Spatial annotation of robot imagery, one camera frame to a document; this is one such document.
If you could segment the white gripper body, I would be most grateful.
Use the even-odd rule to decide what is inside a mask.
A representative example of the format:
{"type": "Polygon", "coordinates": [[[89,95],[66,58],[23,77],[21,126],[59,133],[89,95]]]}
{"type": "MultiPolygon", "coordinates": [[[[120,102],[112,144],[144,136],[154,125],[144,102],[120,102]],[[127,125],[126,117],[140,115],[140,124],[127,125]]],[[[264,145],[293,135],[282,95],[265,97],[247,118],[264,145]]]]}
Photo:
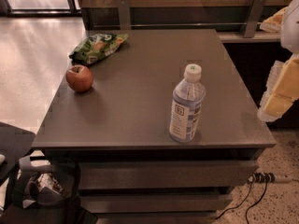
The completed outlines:
{"type": "Polygon", "coordinates": [[[299,0],[292,0],[283,15],[280,44],[292,53],[299,52],[299,0]]]}

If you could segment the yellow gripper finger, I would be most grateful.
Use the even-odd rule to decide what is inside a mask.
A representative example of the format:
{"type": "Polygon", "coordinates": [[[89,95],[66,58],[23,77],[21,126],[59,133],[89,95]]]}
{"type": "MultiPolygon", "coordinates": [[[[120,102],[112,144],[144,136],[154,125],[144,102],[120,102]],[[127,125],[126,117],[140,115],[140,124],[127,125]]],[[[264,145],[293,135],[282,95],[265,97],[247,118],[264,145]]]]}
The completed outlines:
{"type": "Polygon", "coordinates": [[[281,29],[281,23],[286,10],[287,8],[284,7],[271,17],[264,20],[260,25],[260,29],[268,33],[278,33],[281,29]]]}
{"type": "Polygon", "coordinates": [[[280,119],[299,99],[299,55],[283,63],[275,61],[270,69],[257,116],[265,122],[280,119]]]}

